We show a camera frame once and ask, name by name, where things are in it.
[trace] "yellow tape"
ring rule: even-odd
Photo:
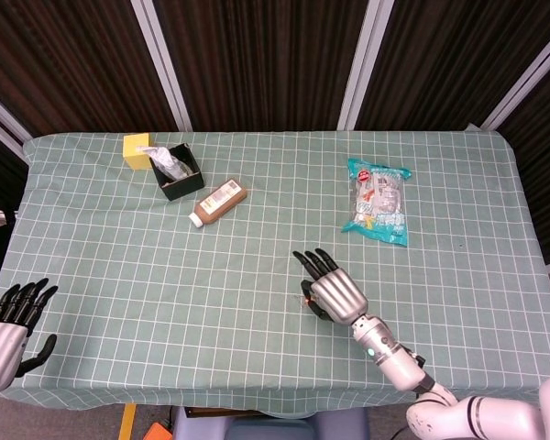
[[[122,423],[120,424],[118,440],[130,440],[130,435],[132,434],[132,423],[135,421],[136,412],[137,405],[135,403],[127,403],[125,405],[125,412],[122,414]]]

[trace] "table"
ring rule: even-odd
[[[303,305],[295,249],[333,254],[369,311],[457,396],[533,401],[550,376],[550,283],[509,145],[488,132],[158,133],[188,142],[206,188],[168,202],[122,159],[122,134],[39,137],[0,275],[60,286],[28,353],[48,363],[7,398],[52,408],[113,402],[299,414],[395,403],[350,329]],[[347,158],[413,176],[409,246],[342,234]],[[195,201],[228,177],[250,194],[196,229]]]

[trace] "floor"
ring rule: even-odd
[[[406,404],[368,410],[371,440],[389,440],[405,425]],[[138,405],[132,440],[142,440],[151,424],[169,416],[169,406]],[[124,405],[87,411],[45,410],[17,401],[0,401],[0,440],[110,440],[117,439]],[[409,430],[397,440],[415,440]]]

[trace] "bottle label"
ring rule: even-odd
[[[227,181],[224,185],[214,191],[211,195],[200,202],[200,206],[208,215],[214,213],[220,206],[240,193],[242,188],[235,181]]]

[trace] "robotic arm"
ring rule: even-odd
[[[407,412],[415,435],[422,440],[546,438],[542,415],[529,403],[476,396],[458,401],[424,372],[423,358],[396,341],[380,318],[367,314],[367,298],[348,274],[325,251],[315,252],[318,255],[293,252],[313,278],[302,281],[307,305],[322,319],[351,325],[354,338],[393,386],[418,394]],[[550,440],[550,420],[546,420],[546,432]]]
[[[0,299],[0,391],[8,388],[14,378],[22,378],[43,365],[55,347],[57,336],[49,335],[36,357],[22,361],[28,338],[43,308],[57,291],[57,286],[53,286],[39,296],[48,282],[45,278],[36,284],[31,282],[22,289],[17,284]]]

